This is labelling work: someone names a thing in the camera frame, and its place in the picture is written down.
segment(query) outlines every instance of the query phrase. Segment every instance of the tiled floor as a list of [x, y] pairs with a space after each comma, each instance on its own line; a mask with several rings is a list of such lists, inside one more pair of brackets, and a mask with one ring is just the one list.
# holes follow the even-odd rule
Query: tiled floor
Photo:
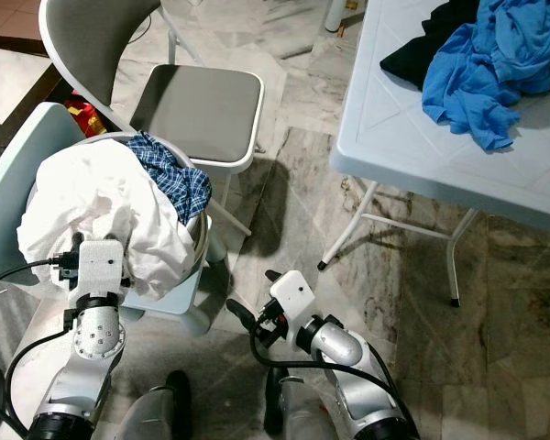
[[[269, 288], [264, 270], [298, 269], [324, 313], [359, 331], [390, 362], [423, 439], [550, 440], [550, 234], [481, 214], [457, 250], [460, 309], [448, 303], [445, 244], [385, 225], [361, 225], [319, 272], [317, 262], [365, 189], [327, 164], [359, 24], [342, 39], [326, 35], [327, 2], [316, 0], [167, 4], [209, 65], [263, 78], [259, 140], [267, 152], [234, 179], [228, 200], [253, 236], [245, 240], [214, 216], [229, 254], [225, 266], [204, 273], [198, 295], [217, 313], [213, 328], [191, 340], [173, 321], [131, 324], [102, 429], [114, 431], [138, 395], [182, 368], [192, 380], [194, 438], [268, 438], [260, 427], [265, 370], [248, 353], [240, 324], [220, 306], [230, 295], [257, 310]], [[150, 67], [165, 61], [165, 44], [165, 29], [153, 16], [148, 34], [120, 62], [113, 107], [121, 114], [131, 113]], [[184, 53], [178, 58], [189, 62]], [[214, 180], [217, 191], [220, 185]], [[390, 187], [372, 205], [445, 231], [464, 213]], [[332, 403], [323, 376], [310, 373], [310, 381]]]
[[46, 57], [0, 49], [0, 124], [50, 65]]
[[0, 0], [0, 36], [40, 39], [40, 0]]

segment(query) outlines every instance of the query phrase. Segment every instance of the white plastic table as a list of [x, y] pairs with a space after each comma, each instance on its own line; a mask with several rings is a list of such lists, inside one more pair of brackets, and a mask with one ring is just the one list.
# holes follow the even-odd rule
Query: white plastic table
[[[505, 152], [485, 153], [470, 135], [453, 135], [422, 110], [414, 86], [380, 69], [379, 62], [424, 34], [422, 21], [443, 0], [368, 0], [338, 138], [330, 155], [337, 171], [373, 181], [354, 218], [324, 254], [334, 257], [360, 219], [411, 229], [448, 241], [451, 304], [460, 305], [454, 250], [477, 211], [550, 230], [550, 94], [523, 98], [522, 120]], [[367, 214], [378, 182], [471, 209], [452, 235]]]

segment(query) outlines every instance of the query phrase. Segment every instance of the metal table leg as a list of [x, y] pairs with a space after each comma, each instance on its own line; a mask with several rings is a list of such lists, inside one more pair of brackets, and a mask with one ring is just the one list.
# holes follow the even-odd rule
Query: metal table leg
[[365, 196], [363, 197], [363, 200], [360, 202], [360, 205], [358, 206], [357, 212], [353, 215], [352, 220], [350, 220], [350, 223], [348, 224], [346, 229], [343, 231], [343, 233], [340, 234], [340, 237], [337, 239], [337, 241], [324, 254], [324, 256], [322, 257], [322, 261], [318, 263], [319, 270], [324, 270], [326, 268], [330, 260], [334, 258], [338, 250], [342, 247], [342, 245], [345, 244], [345, 241], [347, 241], [350, 235], [355, 231], [359, 220], [363, 216], [365, 208], [369, 206], [370, 201], [373, 199], [373, 195], [375, 195], [375, 191], [377, 191], [378, 186], [379, 184], [376, 183], [375, 181], [373, 181], [370, 184], [370, 186], [367, 189], [367, 192], [365, 192]]
[[460, 307], [457, 267], [455, 265], [455, 247], [457, 246], [458, 239], [465, 233], [478, 213], [479, 211], [475, 209], [469, 209], [467, 211], [465, 216], [462, 217], [462, 220], [460, 220], [455, 232], [448, 239], [448, 245], [446, 246], [446, 265], [448, 267], [448, 282], [450, 283], [450, 305], [453, 307]]
[[374, 220], [390, 226], [397, 226], [401, 229], [407, 229], [430, 237], [441, 238], [448, 242], [446, 247], [446, 265], [448, 269], [448, 282], [450, 285], [450, 305], [452, 305], [453, 307], [460, 307], [460, 298], [458, 296], [457, 268], [455, 265], [455, 247], [457, 246], [458, 240], [468, 229], [468, 226], [472, 223], [473, 219], [477, 216], [479, 211], [477, 211], [476, 209], [469, 209], [460, 221], [460, 223], [456, 226], [456, 229], [452, 233], [452, 235], [443, 234], [441, 232], [432, 231], [424, 227], [408, 225], [407, 223], [398, 222], [396, 220], [391, 220], [389, 218], [381, 217], [379, 215], [365, 213], [365, 209], [367, 208], [367, 206], [369, 206], [370, 201], [372, 200], [373, 195], [375, 195], [375, 191], [377, 191], [378, 187], [379, 184], [375, 181], [370, 184], [367, 192], [365, 192], [365, 196], [363, 197], [360, 206], [357, 209], [357, 212], [353, 215], [350, 223], [337, 239], [337, 241], [324, 254], [322, 260], [318, 263], [318, 269], [324, 270], [326, 268], [330, 260], [336, 255], [338, 250], [345, 244], [345, 241], [347, 241], [350, 235], [355, 231], [361, 218]]

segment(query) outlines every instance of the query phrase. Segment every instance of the checkered fabric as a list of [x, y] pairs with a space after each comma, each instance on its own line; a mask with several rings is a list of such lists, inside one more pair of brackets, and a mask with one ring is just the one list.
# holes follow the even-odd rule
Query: checkered fabric
[[169, 198], [184, 225], [210, 203], [212, 185], [207, 173], [182, 168], [160, 142], [149, 133], [139, 132], [126, 144], [150, 178]]

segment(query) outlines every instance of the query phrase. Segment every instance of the blue clothing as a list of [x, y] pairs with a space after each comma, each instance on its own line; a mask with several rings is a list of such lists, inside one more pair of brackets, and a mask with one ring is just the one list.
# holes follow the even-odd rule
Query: blue clothing
[[162, 144], [140, 132], [127, 143], [150, 178], [167, 195], [184, 225], [210, 203], [212, 185], [208, 174], [196, 168], [182, 168]]
[[481, 0], [476, 24], [459, 27], [436, 53], [423, 110], [486, 150], [508, 147], [522, 94], [550, 90], [550, 0]]

